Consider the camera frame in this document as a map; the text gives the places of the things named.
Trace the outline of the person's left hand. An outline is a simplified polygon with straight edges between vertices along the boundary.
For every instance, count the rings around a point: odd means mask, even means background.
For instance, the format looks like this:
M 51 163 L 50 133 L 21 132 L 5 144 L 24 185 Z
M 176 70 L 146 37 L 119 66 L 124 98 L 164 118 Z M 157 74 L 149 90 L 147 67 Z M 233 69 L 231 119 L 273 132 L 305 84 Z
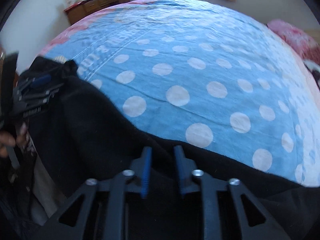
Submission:
M 25 146 L 29 142 L 27 133 L 28 133 L 28 128 L 25 123 L 23 123 L 22 126 L 20 127 L 20 131 L 18 132 L 16 139 L 7 132 L 1 132 L 0 134 L 1 158 L 6 158 L 8 156 L 7 146 L 15 147 L 17 145 L 19 147 L 25 148 Z

